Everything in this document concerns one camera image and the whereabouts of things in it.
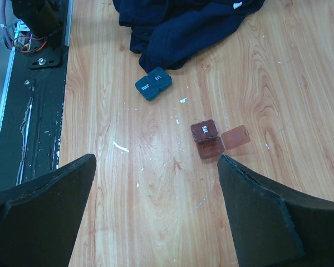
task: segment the screw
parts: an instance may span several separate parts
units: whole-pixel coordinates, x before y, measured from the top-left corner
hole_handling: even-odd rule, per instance
[[[40,64],[41,66],[43,66],[44,64],[46,64],[46,60],[44,58],[39,58],[38,59],[38,64]]]

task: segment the dark blue fabric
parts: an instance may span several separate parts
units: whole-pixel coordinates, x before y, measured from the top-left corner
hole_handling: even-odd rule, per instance
[[[140,65],[178,69],[198,51],[234,33],[264,0],[113,0],[119,24],[131,27],[130,50]]]

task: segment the navy blue cloth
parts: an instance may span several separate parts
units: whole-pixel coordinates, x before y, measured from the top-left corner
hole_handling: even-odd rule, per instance
[[[113,0],[119,24],[131,27],[130,50],[141,53],[140,65],[181,68],[192,55],[234,33],[264,0]]]

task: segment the light wood tabletop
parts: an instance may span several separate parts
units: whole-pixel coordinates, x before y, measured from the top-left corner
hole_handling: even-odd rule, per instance
[[[74,0],[60,164],[93,153],[97,171],[71,266],[238,266],[217,158],[190,132],[208,119],[248,129],[234,159],[334,201],[334,0],[266,1],[152,102],[118,20]]]

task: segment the brown pill box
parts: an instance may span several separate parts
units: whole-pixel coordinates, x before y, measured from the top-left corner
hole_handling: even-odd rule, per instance
[[[218,129],[213,120],[193,124],[190,130],[202,160],[219,156],[225,149],[234,149],[251,141],[244,125],[223,133],[222,138],[218,136]]]

